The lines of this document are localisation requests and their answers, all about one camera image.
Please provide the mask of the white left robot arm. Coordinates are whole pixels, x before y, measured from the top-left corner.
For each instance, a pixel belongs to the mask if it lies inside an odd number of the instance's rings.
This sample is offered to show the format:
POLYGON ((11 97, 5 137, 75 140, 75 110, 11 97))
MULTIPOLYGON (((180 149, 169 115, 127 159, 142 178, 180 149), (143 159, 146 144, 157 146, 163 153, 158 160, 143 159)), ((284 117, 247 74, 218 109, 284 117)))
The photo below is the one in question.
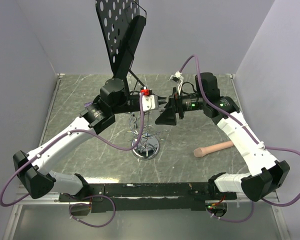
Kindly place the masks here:
POLYGON ((115 123, 115 115, 157 110, 166 98, 157 96, 143 87, 129 92, 124 80, 111 78, 100 89, 99 95, 62 132, 42 146, 25 153, 18 151, 13 156, 17 177, 33 199, 49 192, 70 194, 77 201, 89 195, 89 185, 80 174, 63 174, 53 171, 53 166, 68 152, 115 123))

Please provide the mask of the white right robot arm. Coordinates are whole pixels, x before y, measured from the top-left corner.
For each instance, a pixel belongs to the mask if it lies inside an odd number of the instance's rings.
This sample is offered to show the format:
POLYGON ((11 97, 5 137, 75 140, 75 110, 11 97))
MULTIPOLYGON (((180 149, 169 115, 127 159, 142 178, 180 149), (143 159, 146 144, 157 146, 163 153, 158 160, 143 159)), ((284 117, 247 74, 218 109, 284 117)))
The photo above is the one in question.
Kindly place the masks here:
POLYGON ((170 80, 178 86, 172 89, 164 111, 155 123, 175 126, 177 118, 183 119, 185 112, 202 110, 228 136, 248 166, 248 173, 222 172, 212 176, 208 180, 211 198, 217 200, 225 193, 233 192, 243 193, 257 202, 282 185, 290 166, 286 161, 278 161, 256 136, 248 134, 250 128, 240 108, 232 98, 220 94, 217 78, 211 72, 195 76, 193 93, 182 91, 184 81, 180 72, 171 75, 170 80))

